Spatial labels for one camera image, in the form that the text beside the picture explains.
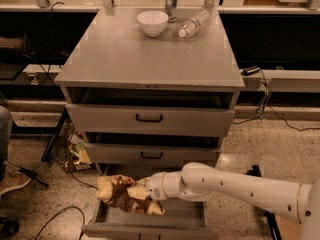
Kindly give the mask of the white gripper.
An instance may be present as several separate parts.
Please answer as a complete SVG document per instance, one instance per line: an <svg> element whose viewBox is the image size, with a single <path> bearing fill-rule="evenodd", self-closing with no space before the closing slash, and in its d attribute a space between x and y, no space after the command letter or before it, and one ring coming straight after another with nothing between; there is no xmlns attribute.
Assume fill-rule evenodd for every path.
<svg viewBox="0 0 320 240"><path fill-rule="evenodd" d="M165 172L155 173L150 177L140 179L139 186L131 186L127 189L128 195L131 198L138 200L146 200L147 197L155 201L166 199L166 194L163 187L163 179Z"/></svg>

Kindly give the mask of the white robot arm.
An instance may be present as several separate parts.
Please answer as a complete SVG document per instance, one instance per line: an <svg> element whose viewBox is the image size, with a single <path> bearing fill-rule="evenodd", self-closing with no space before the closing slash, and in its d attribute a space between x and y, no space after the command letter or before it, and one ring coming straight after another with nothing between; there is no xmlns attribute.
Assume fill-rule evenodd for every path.
<svg viewBox="0 0 320 240"><path fill-rule="evenodd" d="M300 240L320 239L320 180L296 183L226 172L190 162L175 172L159 172L128 188L133 198L206 201L219 191L298 223Z"/></svg>

